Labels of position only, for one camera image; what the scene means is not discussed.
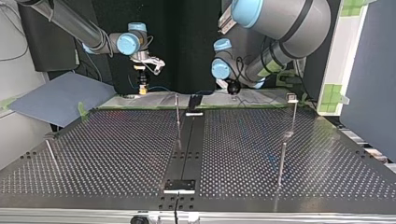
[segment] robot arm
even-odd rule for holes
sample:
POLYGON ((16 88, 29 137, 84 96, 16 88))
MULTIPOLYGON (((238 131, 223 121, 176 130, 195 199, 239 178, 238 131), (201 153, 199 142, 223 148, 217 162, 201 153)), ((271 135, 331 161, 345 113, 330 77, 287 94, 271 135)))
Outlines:
POLYGON ((212 64, 213 76, 238 78, 251 88, 260 88, 267 76, 292 60, 312 54, 323 43, 331 23, 326 0, 233 0, 232 16, 245 28, 277 40, 262 56, 245 66, 241 77, 233 73, 233 60, 222 53, 224 49, 216 50, 218 60, 212 64))
POLYGON ((144 71, 147 68, 154 75, 159 75, 165 66, 162 60, 149 56, 149 44, 152 39, 149 39, 144 23, 133 22, 128 25, 128 33, 108 35, 91 21, 87 21, 78 15, 63 0, 16 1, 23 6, 33 8, 48 18, 49 21, 64 29, 80 41, 88 53, 110 55, 121 53, 127 55, 135 63, 143 65, 137 66, 139 71, 144 71), (155 69, 150 69, 148 64, 154 64, 155 69))

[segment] black bracket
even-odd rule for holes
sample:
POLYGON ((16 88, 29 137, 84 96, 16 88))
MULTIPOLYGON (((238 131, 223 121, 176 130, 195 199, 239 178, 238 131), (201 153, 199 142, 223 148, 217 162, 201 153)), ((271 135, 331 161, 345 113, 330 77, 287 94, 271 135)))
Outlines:
POLYGON ((168 180, 163 189, 164 194, 195 194, 195 180, 168 180))

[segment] blue joint cap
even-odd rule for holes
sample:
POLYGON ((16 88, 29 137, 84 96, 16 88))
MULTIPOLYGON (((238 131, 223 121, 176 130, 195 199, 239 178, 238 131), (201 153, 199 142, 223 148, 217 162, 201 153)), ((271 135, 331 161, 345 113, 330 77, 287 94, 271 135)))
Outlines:
POLYGON ((233 20, 245 28, 252 27, 262 13, 263 2, 264 0, 233 0, 233 20))
POLYGON ((226 79, 231 74, 231 68, 221 59, 215 59, 212 63, 212 75, 216 79, 226 79))
POLYGON ((131 22, 128 24, 128 31, 133 31, 133 30, 137 30, 137 31, 143 31, 143 32, 147 32, 148 29, 146 27, 146 24, 143 22, 131 22))
POLYGON ((85 52, 89 53, 89 54, 95 54, 88 46, 86 46, 85 44, 82 44, 82 47, 84 48, 85 52))
POLYGON ((224 49, 230 49, 233 46, 231 45, 230 39, 222 38, 222 39, 216 41, 215 44, 213 45, 213 47, 215 48, 215 51, 220 51, 220 50, 224 50, 224 49))
POLYGON ((133 34, 122 34, 117 40, 117 48, 122 54, 133 55, 139 51, 140 42, 137 36, 133 34))
POLYGON ((260 80, 253 88, 258 90, 259 88, 261 88, 265 83, 265 78, 263 78, 262 80, 260 80))

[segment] white wall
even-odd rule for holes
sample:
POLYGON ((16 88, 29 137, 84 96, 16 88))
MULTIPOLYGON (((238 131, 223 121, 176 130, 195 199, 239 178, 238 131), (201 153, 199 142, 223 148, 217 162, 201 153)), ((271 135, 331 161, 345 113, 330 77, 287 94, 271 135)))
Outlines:
MULTIPOLYGON (((17 9, 15 1, 1 1, 17 9)), ((2 9, 21 28, 12 12, 2 9)), ((0 11, 0 60, 20 55, 26 44, 25 38, 0 11)), ((0 101, 25 94, 44 83, 44 75, 35 71, 29 52, 17 60, 0 62, 0 101)), ((0 109, 0 169, 41 143, 48 132, 50 126, 45 122, 0 109)))
MULTIPOLYGON (((363 7, 360 16, 339 18, 335 28, 318 105, 321 104, 321 98, 326 84, 342 85, 341 94, 345 95, 347 93, 347 86, 361 40, 361 31, 366 18, 367 8, 367 6, 363 7)), ((342 108, 343 105, 339 104, 335 113, 319 112, 319 114, 322 116, 340 116, 342 108)))

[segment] perforated metal table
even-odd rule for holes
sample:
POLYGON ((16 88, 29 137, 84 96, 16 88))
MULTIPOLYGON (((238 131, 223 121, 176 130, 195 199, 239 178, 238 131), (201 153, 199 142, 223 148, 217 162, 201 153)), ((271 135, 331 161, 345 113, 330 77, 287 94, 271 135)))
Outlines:
POLYGON ((310 109, 294 125, 290 108, 182 118, 179 130, 174 110, 94 111, 61 131, 56 160, 43 144, 0 172, 0 207, 396 215, 395 174, 310 109), (174 179, 195 194, 163 194, 174 179))

